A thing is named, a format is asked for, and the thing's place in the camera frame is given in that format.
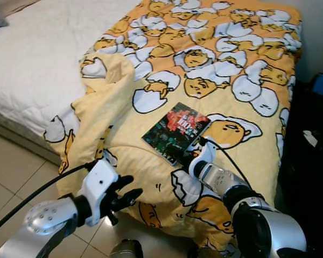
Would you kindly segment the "dark red cover book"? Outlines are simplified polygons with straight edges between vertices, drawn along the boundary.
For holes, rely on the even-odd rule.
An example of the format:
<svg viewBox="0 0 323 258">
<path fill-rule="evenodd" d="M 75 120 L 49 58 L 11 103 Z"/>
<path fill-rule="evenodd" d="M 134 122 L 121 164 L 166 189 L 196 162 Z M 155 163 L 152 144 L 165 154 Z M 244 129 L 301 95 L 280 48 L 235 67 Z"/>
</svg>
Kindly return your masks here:
<svg viewBox="0 0 323 258">
<path fill-rule="evenodd" d="M 177 103 L 142 135 L 142 140 L 174 166 L 188 155 L 188 149 L 208 125 L 208 116 Z"/>
</svg>

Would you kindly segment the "white quilted mattress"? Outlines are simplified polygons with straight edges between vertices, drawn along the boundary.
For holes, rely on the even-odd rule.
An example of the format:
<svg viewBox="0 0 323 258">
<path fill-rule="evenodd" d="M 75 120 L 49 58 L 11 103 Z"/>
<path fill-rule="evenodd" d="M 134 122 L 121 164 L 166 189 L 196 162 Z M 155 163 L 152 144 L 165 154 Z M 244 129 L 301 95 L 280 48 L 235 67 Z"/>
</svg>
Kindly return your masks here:
<svg viewBox="0 0 323 258">
<path fill-rule="evenodd" d="M 85 94 L 80 59 L 141 0 L 39 0 L 0 28 L 0 116 L 41 138 Z"/>
</svg>

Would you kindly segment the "black bedside table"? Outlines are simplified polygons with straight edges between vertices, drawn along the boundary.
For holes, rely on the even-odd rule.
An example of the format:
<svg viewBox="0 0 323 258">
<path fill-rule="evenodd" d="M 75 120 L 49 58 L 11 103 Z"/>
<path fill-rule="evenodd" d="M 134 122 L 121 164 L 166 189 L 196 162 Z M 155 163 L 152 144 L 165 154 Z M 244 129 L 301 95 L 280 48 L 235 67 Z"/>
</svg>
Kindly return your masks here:
<svg viewBox="0 0 323 258">
<path fill-rule="evenodd" d="M 297 81 L 294 87 L 280 186 L 287 208 L 306 234 L 307 255 L 323 258 L 323 96 L 311 91 L 310 81 Z M 316 147 L 304 139 L 303 130 L 317 136 Z"/>
</svg>

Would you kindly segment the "yellow egg cartoon blanket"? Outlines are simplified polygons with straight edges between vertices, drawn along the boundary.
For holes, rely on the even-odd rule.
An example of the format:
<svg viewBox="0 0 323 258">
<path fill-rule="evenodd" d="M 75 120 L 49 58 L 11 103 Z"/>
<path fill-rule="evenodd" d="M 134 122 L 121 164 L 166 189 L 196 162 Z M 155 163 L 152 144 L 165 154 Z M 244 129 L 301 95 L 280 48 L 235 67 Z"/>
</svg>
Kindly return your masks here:
<svg viewBox="0 0 323 258">
<path fill-rule="evenodd" d="M 170 165 L 142 135 L 177 103 L 208 116 L 215 162 L 272 201 L 301 54 L 297 10 L 260 0 L 142 0 L 80 60 L 85 95 L 55 115 L 44 140 L 59 172 L 107 160 L 142 196 L 132 218 L 238 258 L 220 198 Z"/>
</svg>

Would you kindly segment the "small white object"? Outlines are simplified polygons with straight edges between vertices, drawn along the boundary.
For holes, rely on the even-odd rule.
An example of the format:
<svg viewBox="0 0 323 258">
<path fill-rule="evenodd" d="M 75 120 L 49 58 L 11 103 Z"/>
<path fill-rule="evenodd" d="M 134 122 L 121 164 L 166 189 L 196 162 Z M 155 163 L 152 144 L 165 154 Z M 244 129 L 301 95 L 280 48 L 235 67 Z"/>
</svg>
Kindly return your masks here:
<svg viewBox="0 0 323 258">
<path fill-rule="evenodd" d="M 318 145 L 317 136 L 309 130 L 303 130 L 304 139 L 312 146 L 316 147 Z"/>
</svg>

